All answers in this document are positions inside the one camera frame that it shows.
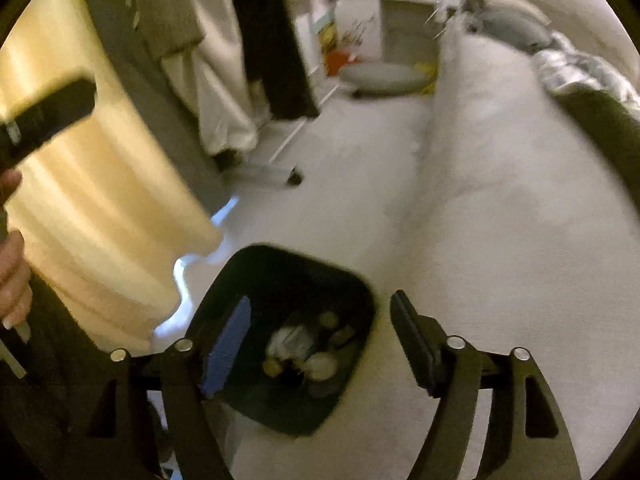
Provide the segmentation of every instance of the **cabinet door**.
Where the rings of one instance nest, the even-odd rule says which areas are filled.
[[[379,0],[338,0],[335,22],[342,50],[363,59],[382,58]]]

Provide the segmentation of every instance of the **beige pillow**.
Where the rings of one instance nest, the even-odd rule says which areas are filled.
[[[545,27],[551,24],[549,17],[529,0],[480,0],[480,4],[485,10],[517,10],[533,18]]]

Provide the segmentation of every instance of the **red object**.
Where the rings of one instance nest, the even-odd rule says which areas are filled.
[[[324,59],[326,74],[328,76],[338,75],[338,72],[343,66],[358,62],[360,62],[360,60],[355,54],[349,54],[341,50],[332,50]]]

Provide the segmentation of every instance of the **black caster wheel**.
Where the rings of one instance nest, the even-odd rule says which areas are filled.
[[[302,181],[304,179],[305,179],[304,174],[296,166],[295,168],[293,168],[293,170],[291,170],[291,173],[289,173],[289,178],[287,179],[287,186],[298,187],[300,184],[302,184]]]

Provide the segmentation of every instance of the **white floor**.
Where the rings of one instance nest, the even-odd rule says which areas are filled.
[[[245,425],[234,460],[238,480],[399,479],[409,472],[436,402],[415,386],[386,311],[397,288],[402,219],[418,192],[431,104],[428,96],[356,101],[336,92],[277,160],[286,168],[298,165],[302,185],[231,182],[237,203],[221,225],[223,247],[186,267],[184,279],[197,304],[235,250],[272,242],[359,272],[380,300],[382,321],[330,420],[313,437],[298,439]],[[267,160],[291,127],[280,129],[263,133],[256,160]],[[176,326],[191,310],[186,302],[158,330],[159,348],[175,340]],[[427,404],[431,409],[423,416]]]

